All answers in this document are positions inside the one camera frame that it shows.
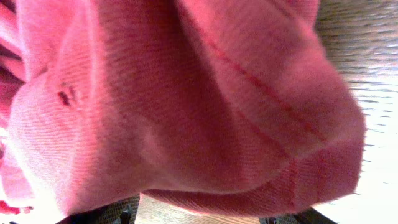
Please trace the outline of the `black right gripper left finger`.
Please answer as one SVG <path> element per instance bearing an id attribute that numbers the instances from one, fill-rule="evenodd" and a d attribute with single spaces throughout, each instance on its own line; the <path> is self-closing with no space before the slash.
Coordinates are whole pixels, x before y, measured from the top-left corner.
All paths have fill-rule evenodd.
<path id="1" fill-rule="evenodd" d="M 139 201 L 138 194 L 96 210 L 71 215 L 57 224 L 134 224 Z"/>

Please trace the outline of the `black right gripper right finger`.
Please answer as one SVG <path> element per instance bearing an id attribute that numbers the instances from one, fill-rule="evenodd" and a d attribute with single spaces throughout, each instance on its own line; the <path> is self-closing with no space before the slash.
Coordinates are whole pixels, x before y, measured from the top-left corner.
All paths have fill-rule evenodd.
<path id="1" fill-rule="evenodd" d="M 260 224 L 337 224 L 313 208 L 298 214 L 259 218 Z"/>

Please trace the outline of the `orange printed t-shirt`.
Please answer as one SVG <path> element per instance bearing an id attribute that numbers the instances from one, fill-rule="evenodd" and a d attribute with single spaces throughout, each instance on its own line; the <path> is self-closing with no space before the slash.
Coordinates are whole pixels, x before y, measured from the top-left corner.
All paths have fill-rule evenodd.
<path id="1" fill-rule="evenodd" d="M 1 2 L 1 202 L 270 216 L 352 193 L 363 114 L 318 1 Z"/>

